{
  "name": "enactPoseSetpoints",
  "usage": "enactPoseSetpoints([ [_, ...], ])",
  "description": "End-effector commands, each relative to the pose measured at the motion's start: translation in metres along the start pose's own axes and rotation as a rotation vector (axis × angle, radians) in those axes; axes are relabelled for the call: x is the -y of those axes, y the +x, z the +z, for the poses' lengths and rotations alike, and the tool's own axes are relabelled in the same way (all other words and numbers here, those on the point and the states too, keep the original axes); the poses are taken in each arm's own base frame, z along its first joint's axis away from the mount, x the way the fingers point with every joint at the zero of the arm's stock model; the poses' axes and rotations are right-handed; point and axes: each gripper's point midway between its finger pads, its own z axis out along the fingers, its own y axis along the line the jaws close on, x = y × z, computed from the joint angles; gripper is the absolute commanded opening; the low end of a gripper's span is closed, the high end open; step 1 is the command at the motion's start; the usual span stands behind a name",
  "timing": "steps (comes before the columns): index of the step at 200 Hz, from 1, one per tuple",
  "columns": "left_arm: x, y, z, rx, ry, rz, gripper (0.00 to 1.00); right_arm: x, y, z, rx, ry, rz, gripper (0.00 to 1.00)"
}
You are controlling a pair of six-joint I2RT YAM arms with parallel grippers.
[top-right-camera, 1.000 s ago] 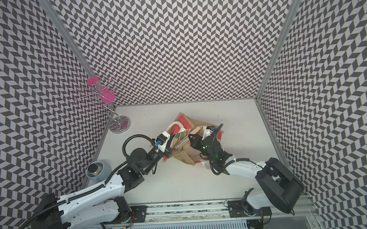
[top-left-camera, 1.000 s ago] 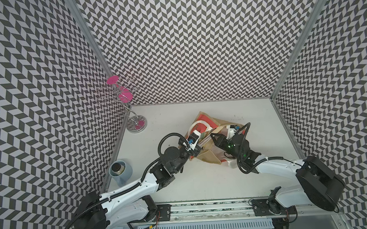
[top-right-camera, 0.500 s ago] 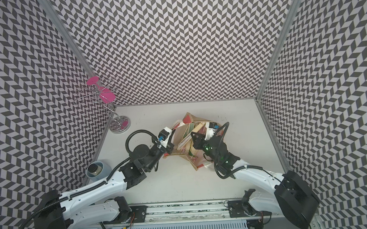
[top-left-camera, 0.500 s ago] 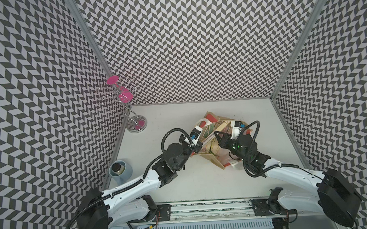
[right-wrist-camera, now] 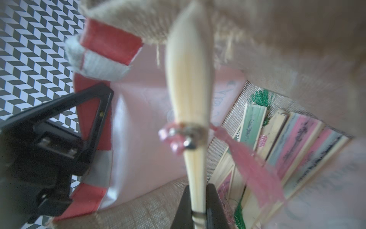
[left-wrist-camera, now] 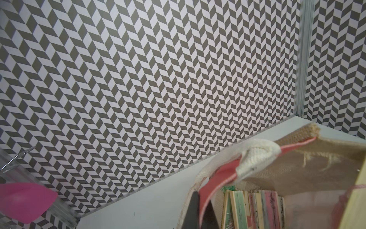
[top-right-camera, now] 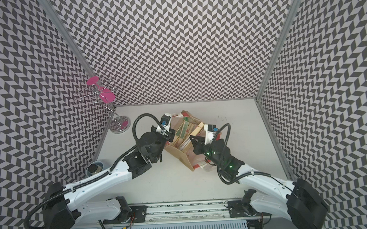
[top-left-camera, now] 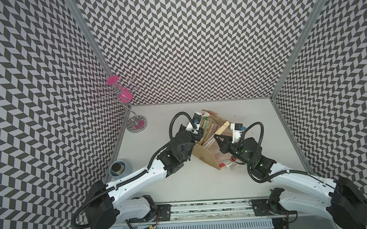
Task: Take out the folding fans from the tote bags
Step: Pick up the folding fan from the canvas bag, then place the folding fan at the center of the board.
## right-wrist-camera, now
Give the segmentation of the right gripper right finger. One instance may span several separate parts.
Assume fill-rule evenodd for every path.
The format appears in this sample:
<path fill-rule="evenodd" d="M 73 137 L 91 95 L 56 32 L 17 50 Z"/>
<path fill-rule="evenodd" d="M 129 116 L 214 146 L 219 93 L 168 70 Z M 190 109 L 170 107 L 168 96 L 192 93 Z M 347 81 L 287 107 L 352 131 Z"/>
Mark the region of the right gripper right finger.
<path fill-rule="evenodd" d="M 222 202 L 214 184 L 206 186 L 206 228 L 229 229 Z"/>

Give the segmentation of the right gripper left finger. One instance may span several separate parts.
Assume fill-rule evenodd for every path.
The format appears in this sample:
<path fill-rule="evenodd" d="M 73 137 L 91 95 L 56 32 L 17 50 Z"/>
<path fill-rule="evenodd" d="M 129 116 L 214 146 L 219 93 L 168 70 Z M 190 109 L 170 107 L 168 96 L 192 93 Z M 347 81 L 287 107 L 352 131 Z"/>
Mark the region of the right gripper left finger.
<path fill-rule="evenodd" d="M 190 189 L 186 186 L 170 229 L 192 229 L 192 207 Z"/>

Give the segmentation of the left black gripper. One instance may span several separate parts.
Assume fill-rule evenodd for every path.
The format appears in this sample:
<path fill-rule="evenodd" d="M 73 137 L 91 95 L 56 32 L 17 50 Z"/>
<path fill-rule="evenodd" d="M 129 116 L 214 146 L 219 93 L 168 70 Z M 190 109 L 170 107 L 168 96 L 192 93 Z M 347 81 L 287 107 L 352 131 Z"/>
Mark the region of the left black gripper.
<path fill-rule="evenodd" d="M 91 166 L 114 92 L 99 83 L 22 111 L 1 123 L 1 225 L 57 217 L 71 205 L 72 175 Z M 97 102 L 85 140 L 50 119 Z"/>

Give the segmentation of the pink tassel folding fan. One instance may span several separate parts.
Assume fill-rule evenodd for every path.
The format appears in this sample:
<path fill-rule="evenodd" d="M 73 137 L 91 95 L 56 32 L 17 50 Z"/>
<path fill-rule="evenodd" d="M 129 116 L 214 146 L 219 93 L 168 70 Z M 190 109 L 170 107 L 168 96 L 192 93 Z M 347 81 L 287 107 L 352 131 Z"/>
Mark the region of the pink tassel folding fan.
<path fill-rule="evenodd" d="M 191 1 L 173 23 L 166 43 L 165 73 L 174 122 L 159 131 L 176 155 L 183 155 L 196 229 L 207 224 L 206 154 L 208 134 L 225 142 L 245 183 L 261 207 L 284 201 L 277 174 L 254 151 L 211 124 L 214 84 L 214 34 L 205 1 Z"/>

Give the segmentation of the burlap red tote bag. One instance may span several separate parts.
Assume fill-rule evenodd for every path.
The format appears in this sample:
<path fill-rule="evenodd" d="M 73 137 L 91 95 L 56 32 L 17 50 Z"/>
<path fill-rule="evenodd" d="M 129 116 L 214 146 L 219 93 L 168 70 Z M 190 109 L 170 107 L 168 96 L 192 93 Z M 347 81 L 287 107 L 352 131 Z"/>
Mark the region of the burlap red tote bag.
<path fill-rule="evenodd" d="M 215 44 L 211 114 L 233 134 L 231 110 L 244 81 L 278 93 L 285 108 L 312 114 L 354 137 L 318 166 L 266 229 L 366 226 L 365 1 L 200 1 Z M 76 92 L 114 90 L 91 168 L 55 229 L 167 229 L 187 185 L 184 159 L 160 142 L 174 119 L 164 54 L 171 25 L 191 1 L 81 1 L 83 31 L 65 41 Z"/>

